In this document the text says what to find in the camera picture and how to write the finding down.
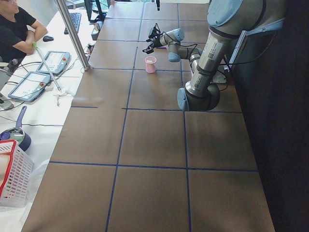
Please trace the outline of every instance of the cooking pot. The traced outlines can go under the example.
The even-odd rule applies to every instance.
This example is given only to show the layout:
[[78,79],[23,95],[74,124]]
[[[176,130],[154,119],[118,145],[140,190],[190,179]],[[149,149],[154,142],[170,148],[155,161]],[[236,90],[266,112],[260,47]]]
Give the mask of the cooking pot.
[[27,133],[25,133],[23,129],[21,129],[22,120],[26,109],[27,106],[23,106],[17,118],[16,126],[14,128],[5,130],[0,134],[0,140],[15,139],[18,142],[18,146],[23,151],[26,151],[31,144],[30,136]]

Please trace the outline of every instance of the basket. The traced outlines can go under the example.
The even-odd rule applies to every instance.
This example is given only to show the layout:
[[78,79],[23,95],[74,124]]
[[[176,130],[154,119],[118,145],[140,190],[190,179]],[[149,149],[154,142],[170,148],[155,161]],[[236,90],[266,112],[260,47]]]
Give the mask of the basket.
[[24,207],[33,161],[16,140],[0,141],[2,155],[10,156],[10,159],[0,186],[0,207]]

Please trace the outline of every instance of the saucepan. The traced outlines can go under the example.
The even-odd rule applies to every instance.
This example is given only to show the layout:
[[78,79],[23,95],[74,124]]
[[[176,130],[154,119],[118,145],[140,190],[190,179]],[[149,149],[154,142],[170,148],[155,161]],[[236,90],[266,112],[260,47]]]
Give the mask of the saucepan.
[[18,146],[23,151],[26,151],[31,144],[30,136],[27,133],[25,133],[23,129],[21,129],[22,120],[26,112],[26,109],[27,106],[23,106],[17,118],[16,126],[14,128],[5,130],[0,134],[0,140],[15,139],[18,142]]

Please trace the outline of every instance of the pink cup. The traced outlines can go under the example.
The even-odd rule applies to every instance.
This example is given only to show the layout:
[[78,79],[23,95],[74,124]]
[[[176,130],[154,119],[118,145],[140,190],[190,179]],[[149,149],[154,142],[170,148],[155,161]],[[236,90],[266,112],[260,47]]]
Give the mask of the pink cup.
[[154,73],[156,71],[155,69],[156,58],[155,57],[153,56],[146,57],[145,63],[146,63],[146,72]]

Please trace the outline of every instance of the black computer mouse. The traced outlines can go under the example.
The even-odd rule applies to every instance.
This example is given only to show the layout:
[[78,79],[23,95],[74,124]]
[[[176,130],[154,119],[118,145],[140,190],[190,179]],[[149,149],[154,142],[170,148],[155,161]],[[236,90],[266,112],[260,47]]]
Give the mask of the black computer mouse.
[[45,35],[43,37],[44,42],[53,41],[53,40],[54,40],[54,38],[52,36],[49,36],[49,35]]

